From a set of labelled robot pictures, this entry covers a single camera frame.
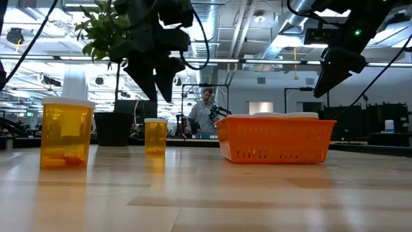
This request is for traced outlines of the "silver slanted ventilation duct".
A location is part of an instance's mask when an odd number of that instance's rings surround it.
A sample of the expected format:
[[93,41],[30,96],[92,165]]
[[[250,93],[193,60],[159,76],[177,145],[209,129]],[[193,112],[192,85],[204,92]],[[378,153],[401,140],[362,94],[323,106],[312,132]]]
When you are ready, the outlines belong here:
[[[309,10],[315,0],[290,0],[290,6],[293,10],[301,13],[303,10]],[[275,18],[275,21],[271,27],[271,40],[270,45],[263,50],[259,55],[260,59],[276,59],[281,50],[287,45],[280,45],[276,42],[276,39],[280,38],[280,35],[292,34],[301,35],[304,30],[304,24],[308,20],[307,17],[301,17],[287,11]]]

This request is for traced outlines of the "black device green markers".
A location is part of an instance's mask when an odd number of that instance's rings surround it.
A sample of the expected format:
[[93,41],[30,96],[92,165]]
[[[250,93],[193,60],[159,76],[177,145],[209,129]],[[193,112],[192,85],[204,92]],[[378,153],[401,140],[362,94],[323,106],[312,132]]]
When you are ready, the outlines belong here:
[[215,118],[217,118],[219,115],[220,116],[223,116],[223,117],[227,117],[228,115],[231,115],[232,114],[232,112],[230,111],[230,110],[228,110],[228,109],[225,109],[224,107],[222,107],[222,106],[218,106],[218,105],[216,105],[216,104],[213,104],[212,105],[212,108],[211,108],[211,110],[210,110],[210,113],[209,113],[209,119],[211,120],[211,121],[213,121]]

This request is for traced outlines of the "white wall board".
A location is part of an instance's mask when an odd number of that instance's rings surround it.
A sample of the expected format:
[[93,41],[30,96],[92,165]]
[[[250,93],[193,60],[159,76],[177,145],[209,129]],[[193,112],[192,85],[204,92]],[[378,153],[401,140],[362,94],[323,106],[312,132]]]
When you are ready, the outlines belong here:
[[248,113],[253,115],[255,113],[273,113],[274,107],[272,102],[249,102]]

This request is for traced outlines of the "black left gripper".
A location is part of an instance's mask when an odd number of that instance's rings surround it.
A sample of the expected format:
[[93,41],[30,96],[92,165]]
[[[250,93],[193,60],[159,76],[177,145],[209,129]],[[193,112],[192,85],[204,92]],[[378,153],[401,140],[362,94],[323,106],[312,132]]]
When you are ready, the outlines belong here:
[[[159,30],[155,30],[151,35],[139,34],[115,45],[109,51],[109,59],[118,62],[128,58],[124,71],[149,100],[157,101],[156,83],[164,100],[171,102],[173,79],[176,73],[185,69],[185,65],[180,59],[170,57],[172,51],[162,48],[156,42],[157,31]],[[156,66],[155,77],[153,66]]]

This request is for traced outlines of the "person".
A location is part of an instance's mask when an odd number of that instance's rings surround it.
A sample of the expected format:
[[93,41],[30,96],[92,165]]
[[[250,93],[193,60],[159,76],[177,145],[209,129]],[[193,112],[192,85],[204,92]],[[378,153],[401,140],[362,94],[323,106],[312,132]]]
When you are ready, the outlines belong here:
[[199,124],[197,129],[197,136],[203,135],[217,135],[217,129],[214,127],[215,122],[220,118],[218,116],[210,119],[209,115],[211,114],[212,107],[214,106],[211,97],[213,94],[212,88],[206,88],[203,90],[202,98],[200,102],[197,102],[189,114],[189,118],[194,122]]

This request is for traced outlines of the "black computer monitor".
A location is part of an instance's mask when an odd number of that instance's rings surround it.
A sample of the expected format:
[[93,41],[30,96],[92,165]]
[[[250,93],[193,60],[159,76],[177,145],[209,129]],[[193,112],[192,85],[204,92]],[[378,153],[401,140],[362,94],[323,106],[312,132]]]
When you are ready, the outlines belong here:
[[115,111],[132,114],[133,125],[144,124],[146,118],[158,117],[158,103],[147,100],[118,100],[115,103]]

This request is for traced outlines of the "orange plastic basket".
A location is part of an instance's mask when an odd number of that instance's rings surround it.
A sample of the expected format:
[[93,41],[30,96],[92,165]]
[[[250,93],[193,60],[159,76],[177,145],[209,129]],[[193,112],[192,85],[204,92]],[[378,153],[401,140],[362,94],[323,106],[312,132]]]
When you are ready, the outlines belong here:
[[235,164],[319,164],[335,121],[226,117],[216,125],[220,152]]

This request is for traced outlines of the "green potted plant black pot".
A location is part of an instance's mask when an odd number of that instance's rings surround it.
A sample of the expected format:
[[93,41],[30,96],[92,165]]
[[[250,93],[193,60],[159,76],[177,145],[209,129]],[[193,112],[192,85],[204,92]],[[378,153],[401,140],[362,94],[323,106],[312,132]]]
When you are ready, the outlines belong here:
[[[89,42],[82,53],[92,61],[101,61],[111,55],[111,49],[124,42],[129,34],[120,29],[126,18],[111,11],[111,0],[93,0],[95,6],[80,6],[86,20],[75,27],[77,39],[85,33]],[[99,146],[124,147],[129,141],[133,115],[117,110],[94,113]]]

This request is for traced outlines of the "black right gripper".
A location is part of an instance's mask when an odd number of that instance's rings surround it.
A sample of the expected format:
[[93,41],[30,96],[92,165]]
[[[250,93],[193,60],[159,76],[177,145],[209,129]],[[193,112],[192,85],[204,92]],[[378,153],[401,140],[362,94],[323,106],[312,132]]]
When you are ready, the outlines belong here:
[[366,59],[359,53],[341,47],[325,49],[321,56],[321,72],[314,88],[314,97],[320,98],[351,76],[349,71],[361,73]]

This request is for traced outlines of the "grey metal cylinder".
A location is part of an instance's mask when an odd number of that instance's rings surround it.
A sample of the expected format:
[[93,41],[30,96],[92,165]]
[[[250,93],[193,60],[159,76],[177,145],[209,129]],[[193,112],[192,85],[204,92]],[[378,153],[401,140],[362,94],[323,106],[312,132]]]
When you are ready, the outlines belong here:
[[14,146],[15,137],[0,137],[0,151],[12,150]]

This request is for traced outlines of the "black metal frame stand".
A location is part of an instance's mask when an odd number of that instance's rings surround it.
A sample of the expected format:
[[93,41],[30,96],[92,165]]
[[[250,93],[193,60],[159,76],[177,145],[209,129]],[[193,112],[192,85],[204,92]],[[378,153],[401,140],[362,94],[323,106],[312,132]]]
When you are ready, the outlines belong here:
[[[287,113],[287,91],[288,90],[298,90],[300,92],[313,92],[314,88],[312,87],[300,87],[300,88],[284,88],[283,97],[284,97],[284,113]],[[330,107],[330,92],[326,92],[326,107]]]
[[199,83],[199,84],[182,84],[182,90],[181,90],[181,106],[180,106],[180,113],[183,114],[183,100],[184,100],[184,95],[191,91],[193,87],[200,87],[200,88],[211,88],[211,87],[225,87],[227,89],[226,95],[227,95],[227,103],[226,103],[226,108],[222,106],[218,106],[220,111],[224,111],[228,114],[232,114],[231,111],[229,110],[229,87],[230,85],[228,84],[210,84],[210,83]]

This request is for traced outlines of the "black equipment rack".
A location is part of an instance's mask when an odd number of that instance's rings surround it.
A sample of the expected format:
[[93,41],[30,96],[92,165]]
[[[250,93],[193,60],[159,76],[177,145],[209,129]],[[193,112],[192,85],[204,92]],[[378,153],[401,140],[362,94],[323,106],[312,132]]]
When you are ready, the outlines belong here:
[[[361,141],[375,146],[412,146],[412,111],[405,103],[369,104],[346,108],[325,108],[323,119],[336,121],[332,139],[336,141]],[[384,131],[384,121],[394,120],[395,132]]]

